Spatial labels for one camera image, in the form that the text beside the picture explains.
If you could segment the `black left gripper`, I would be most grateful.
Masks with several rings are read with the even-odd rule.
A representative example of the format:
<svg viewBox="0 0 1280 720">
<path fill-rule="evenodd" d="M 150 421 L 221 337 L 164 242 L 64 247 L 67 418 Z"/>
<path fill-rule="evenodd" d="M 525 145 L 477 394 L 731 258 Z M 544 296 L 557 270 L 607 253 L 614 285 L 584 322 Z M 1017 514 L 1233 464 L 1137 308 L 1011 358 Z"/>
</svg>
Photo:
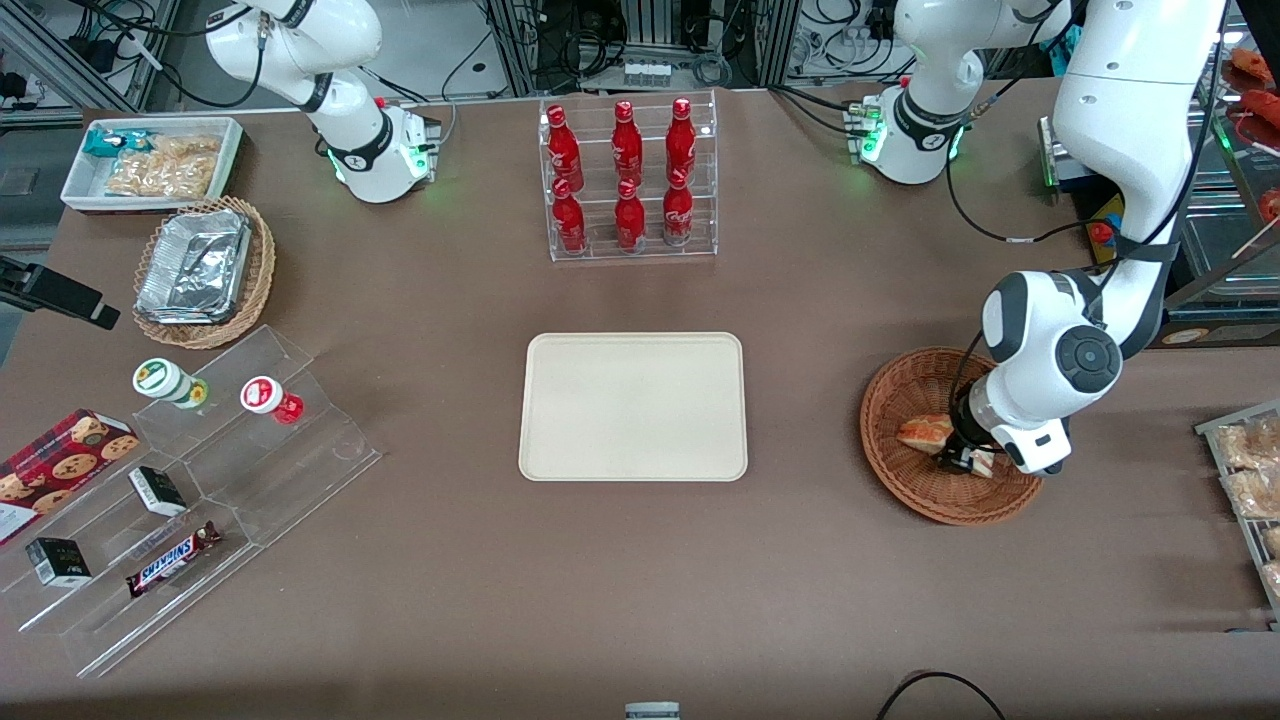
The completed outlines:
<svg viewBox="0 0 1280 720">
<path fill-rule="evenodd" d="M 993 455 L 1005 454 L 995 437 L 983 428 L 969 405 L 969 393 L 954 395 L 948 404 L 952 424 L 947 448 L 937 455 L 937 468 L 948 474 L 993 474 Z"/>
</svg>

